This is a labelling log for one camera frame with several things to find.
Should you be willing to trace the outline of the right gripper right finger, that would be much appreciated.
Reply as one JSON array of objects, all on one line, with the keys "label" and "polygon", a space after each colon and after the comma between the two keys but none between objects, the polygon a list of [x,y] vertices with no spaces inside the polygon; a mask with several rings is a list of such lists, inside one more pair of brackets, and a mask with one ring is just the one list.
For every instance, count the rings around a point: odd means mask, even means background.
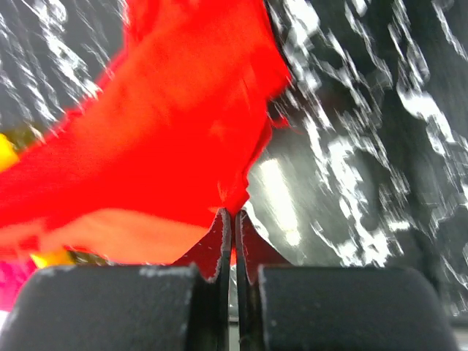
[{"label": "right gripper right finger", "polygon": [[290,264],[235,218],[242,350],[457,350],[434,288],[411,268]]}]

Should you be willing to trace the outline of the red t-shirt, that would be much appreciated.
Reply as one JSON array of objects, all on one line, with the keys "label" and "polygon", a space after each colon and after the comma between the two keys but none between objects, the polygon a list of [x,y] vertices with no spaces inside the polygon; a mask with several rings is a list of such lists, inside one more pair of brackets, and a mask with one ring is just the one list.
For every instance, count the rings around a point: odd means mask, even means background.
[{"label": "red t-shirt", "polygon": [[172,263],[248,199],[290,78],[263,1],[131,1],[102,91],[1,173],[1,258]]}]

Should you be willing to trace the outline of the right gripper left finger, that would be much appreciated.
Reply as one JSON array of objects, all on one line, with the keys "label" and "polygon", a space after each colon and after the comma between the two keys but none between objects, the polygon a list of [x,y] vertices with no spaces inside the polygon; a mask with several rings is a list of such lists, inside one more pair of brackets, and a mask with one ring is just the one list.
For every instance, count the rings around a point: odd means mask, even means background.
[{"label": "right gripper left finger", "polygon": [[229,213],[172,265],[36,272],[1,329],[3,350],[227,350]]}]

